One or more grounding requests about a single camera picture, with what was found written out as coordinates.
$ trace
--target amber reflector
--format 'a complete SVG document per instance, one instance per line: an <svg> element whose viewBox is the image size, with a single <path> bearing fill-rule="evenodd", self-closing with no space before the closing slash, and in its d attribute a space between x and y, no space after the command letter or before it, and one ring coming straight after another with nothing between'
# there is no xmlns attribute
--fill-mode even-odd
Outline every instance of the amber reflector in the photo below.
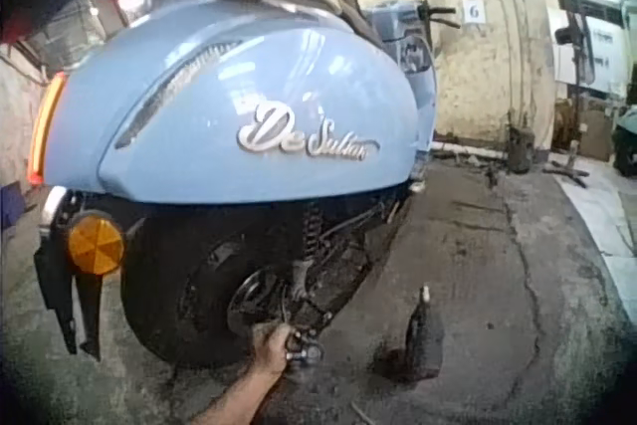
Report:
<svg viewBox="0 0 637 425"><path fill-rule="evenodd" d="M29 166L27 179L31 184L44 182L44 150L49 136L49 128L53 119L53 111L60 99L60 93L67 77L63 72L56 74L40 103L40 111L33 128L31 137L31 154L29 154Z"/></svg>
<svg viewBox="0 0 637 425"><path fill-rule="evenodd" d="M84 216L69 232L69 254L85 273L101 276L117 269L123 246L119 228L102 216Z"/></svg>

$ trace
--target black bottle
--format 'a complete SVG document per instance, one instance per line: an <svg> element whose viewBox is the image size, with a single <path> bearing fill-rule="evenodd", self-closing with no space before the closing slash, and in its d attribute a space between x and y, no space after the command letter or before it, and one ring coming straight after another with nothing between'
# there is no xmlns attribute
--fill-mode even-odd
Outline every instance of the black bottle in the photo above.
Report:
<svg viewBox="0 0 637 425"><path fill-rule="evenodd" d="M423 286L405 337L405 378L408 381L438 376L442 367L444 336L440 313L431 303L429 287Z"/></svg>

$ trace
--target dirty wall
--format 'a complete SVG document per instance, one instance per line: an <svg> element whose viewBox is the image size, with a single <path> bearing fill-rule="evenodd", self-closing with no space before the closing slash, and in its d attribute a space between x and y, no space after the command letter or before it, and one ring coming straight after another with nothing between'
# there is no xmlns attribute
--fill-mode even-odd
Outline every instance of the dirty wall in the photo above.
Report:
<svg viewBox="0 0 637 425"><path fill-rule="evenodd" d="M18 51L2 45L0 57L0 186L20 181L26 192L31 131L44 87L40 72Z"/></svg>
<svg viewBox="0 0 637 425"><path fill-rule="evenodd" d="M359 0L363 8L383 0ZM469 143L505 138L507 113L526 119L535 147L550 149L555 85L545 0L484 0L486 23L465 24L463 0L430 0L456 7L448 16L462 30L433 26L439 55L436 130Z"/></svg>

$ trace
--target chrome emblem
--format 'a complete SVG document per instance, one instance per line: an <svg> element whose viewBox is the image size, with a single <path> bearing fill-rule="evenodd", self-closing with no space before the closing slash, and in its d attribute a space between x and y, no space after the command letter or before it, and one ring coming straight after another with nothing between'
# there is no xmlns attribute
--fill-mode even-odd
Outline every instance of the chrome emblem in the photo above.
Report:
<svg viewBox="0 0 637 425"><path fill-rule="evenodd" d="M305 150L309 156L334 156L362 161L367 157L369 147L380 145L375 140L360 139L353 131L343 138L333 136L333 119L324 118L317 133L306 137L302 131L295 131L295 113L282 102L267 101L255 110L255 122L239 129L239 144L254 153L262 153L280 148L286 153Z"/></svg>

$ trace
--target cracked floor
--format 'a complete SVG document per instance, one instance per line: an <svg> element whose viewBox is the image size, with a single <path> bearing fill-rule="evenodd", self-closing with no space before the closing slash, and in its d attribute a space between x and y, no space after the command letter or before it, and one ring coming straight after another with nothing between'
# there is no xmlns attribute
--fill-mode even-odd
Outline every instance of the cracked floor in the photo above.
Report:
<svg viewBox="0 0 637 425"><path fill-rule="evenodd" d="M117 277L103 302L102 363L67 356L35 283L33 223L25 217L7 248L2 345L9 377L49 423L178 423L236 374L175 371L144 350L124 321ZM369 365L380 346L400 346L425 282L445 321L443 370L397 386ZM377 424L580 423L630 359L630 329L550 176L501 177L490 189L483 171L434 163L388 263L325 333L315 379L282 384L262 422L356 423L354 401Z"/></svg>

